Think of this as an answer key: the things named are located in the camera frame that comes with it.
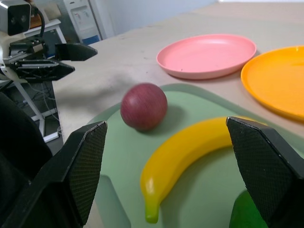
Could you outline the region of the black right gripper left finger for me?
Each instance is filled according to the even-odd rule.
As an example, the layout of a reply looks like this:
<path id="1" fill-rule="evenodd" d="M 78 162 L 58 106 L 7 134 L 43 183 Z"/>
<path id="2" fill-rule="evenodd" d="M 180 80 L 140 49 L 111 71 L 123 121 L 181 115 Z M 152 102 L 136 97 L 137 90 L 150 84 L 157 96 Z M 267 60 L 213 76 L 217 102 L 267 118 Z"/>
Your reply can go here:
<path id="1" fill-rule="evenodd" d="M 82 228 L 97 190 L 107 122 L 70 134 L 62 149 L 17 195 L 3 228 Z"/>

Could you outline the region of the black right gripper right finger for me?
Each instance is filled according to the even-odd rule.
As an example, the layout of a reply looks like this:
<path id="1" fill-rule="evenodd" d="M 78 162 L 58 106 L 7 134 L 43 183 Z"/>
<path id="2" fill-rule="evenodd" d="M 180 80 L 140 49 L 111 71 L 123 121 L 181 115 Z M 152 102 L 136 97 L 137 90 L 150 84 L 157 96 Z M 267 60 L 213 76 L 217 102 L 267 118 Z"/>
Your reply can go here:
<path id="1" fill-rule="evenodd" d="M 226 125 L 247 191 L 269 228 L 304 226 L 304 160 L 273 128 L 239 117 Z"/>

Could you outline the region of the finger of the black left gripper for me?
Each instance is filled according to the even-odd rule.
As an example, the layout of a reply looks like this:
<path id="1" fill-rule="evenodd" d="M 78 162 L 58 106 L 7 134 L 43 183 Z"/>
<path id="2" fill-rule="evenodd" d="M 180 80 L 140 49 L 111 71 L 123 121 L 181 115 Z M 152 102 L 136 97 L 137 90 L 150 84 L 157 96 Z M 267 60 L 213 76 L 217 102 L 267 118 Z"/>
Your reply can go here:
<path id="1" fill-rule="evenodd" d="M 57 60 L 25 60 L 13 65 L 13 70 L 20 79 L 27 82 L 57 81 L 75 71 L 73 66 Z"/>
<path id="2" fill-rule="evenodd" d="M 55 58 L 60 61 L 86 61 L 97 54 L 96 49 L 80 43 L 55 45 Z"/>

